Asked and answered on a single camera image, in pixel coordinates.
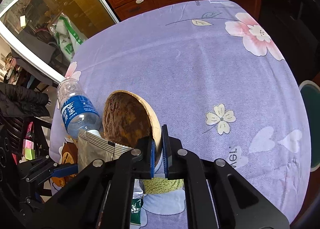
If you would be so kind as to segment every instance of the drawer handle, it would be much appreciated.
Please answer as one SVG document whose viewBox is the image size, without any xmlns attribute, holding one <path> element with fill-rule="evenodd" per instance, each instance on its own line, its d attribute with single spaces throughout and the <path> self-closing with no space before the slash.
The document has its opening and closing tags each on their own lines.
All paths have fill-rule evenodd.
<svg viewBox="0 0 320 229">
<path fill-rule="evenodd" d="M 138 7 L 135 7 L 134 9 L 129 10 L 129 12 L 135 12 L 135 11 L 138 11 L 140 9 L 141 9 L 140 6 L 138 6 Z"/>
</svg>

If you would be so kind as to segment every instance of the plastic bottle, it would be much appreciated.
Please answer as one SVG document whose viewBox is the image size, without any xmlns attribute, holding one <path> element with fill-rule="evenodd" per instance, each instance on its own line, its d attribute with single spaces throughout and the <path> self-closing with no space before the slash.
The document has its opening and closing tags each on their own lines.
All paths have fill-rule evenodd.
<svg viewBox="0 0 320 229">
<path fill-rule="evenodd" d="M 57 88 L 62 119 L 68 134 L 77 139 L 79 129 L 99 137 L 100 117 L 75 79 L 63 80 Z"/>
</svg>

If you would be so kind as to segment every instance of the silver screw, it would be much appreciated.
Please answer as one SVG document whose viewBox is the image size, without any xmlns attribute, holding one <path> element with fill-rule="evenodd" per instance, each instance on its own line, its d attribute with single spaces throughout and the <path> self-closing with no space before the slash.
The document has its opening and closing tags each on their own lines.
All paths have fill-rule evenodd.
<svg viewBox="0 0 320 229">
<path fill-rule="evenodd" d="M 132 154 L 133 156 L 139 156 L 139 155 L 141 154 L 141 150 L 139 150 L 139 149 L 133 149 L 133 150 L 131 151 L 131 154 Z"/>
<path fill-rule="evenodd" d="M 92 165 L 94 166 L 94 167 L 101 167 L 102 165 L 103 165 L 103 160 L 99 160 L 99 159 L 97 159 L 97 160 L 94 160 L 93 161 L 93 163 L 92 163 Z"/>
<path fill-rule="evenodd" d="M 187 150 L 185 150 L 185 149 L 180 149 L 180 150 L 178 150 L 178 154 L 180 155 L 180 156 L 185 156 L 185 155 L 187 155 Z"/>
<path fill-rule="evenodd" d="M 223 159 L 217 159 L 216 165 L 219 167 L 223 167 L 226 164 L 226 162 Z"/>
</svg>

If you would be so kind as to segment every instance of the purple bedsheet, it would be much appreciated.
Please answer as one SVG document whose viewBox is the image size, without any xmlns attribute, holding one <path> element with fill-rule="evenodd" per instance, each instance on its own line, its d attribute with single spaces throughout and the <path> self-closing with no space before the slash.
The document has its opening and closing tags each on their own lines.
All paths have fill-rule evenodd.
<svg viewBox="0 0 320 229">
<path fill-rule="evenodd" d="M 290 222 L 300 211 L 311 162 L 305 107 L 281 52 L 239 5 L 194 1 L 127 19 L 84 42 L 67 76 L 100 114 L 114 90 L 140 95 L 184 148 L 226 159 Z M 56 108 L 55 161 L 66 136 Z M 182 185 L 147 193 L 141 226 L 187 228 Z"/>
</svg>

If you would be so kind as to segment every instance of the brown bowl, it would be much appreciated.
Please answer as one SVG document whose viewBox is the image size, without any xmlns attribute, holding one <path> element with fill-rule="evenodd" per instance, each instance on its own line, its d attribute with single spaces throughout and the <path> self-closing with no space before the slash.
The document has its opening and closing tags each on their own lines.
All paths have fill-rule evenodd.
<svg viewBox="0 0 320 229">
<path fill-rule="evenodd" d="M 152 136 L 156 144 L 156 163 L 161 149 L 161 127 L 151 106 L 140 96 L 124 90 L 112 92 L 102 117 L 105 139 L 134 148 L 138 139 Z"/>
</svg>

